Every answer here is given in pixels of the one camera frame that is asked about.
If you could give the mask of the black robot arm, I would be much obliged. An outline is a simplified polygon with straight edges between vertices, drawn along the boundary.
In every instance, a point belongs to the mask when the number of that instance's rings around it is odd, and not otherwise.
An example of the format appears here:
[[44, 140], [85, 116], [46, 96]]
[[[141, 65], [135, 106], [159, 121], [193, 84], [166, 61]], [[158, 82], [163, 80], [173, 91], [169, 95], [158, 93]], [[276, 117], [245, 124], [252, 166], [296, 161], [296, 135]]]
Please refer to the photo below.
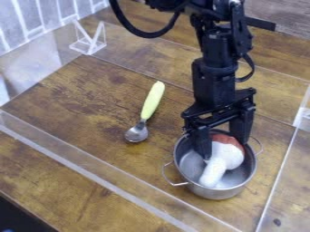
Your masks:
[[253, 35], [248, 28], [244, 0], [146, 0], [147, 5], [178, 15], [190, 13], [202, 57], [191, 64], [194, 104], [182, 112], [194, 149], [205, 159], [213, 156], [213, 128], [229, 124], [229, 134], [241, 143], [250, 138], [256, 104], [254, 88], [237, 84], [240, 59], [250, 62]]

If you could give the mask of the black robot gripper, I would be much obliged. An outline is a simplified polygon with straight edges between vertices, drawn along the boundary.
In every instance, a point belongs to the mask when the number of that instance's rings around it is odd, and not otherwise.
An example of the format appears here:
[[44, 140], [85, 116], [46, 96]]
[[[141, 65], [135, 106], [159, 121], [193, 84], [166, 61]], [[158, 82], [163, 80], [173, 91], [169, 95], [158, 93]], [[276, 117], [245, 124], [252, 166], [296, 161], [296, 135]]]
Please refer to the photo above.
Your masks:
[[191, 131], [194, 150], [205, 160], [213, 156], [210, 128], [228, 122], [230, 134], [242, 145], [252, 135], [256, 89], [237, 89], [236, 84], [250, 78], [236, 76], [238, 68], [237, 62], [213, 67], [202, 58], [191, 64], [195, 101], [182, 112], [182, 118], [185, 129]]

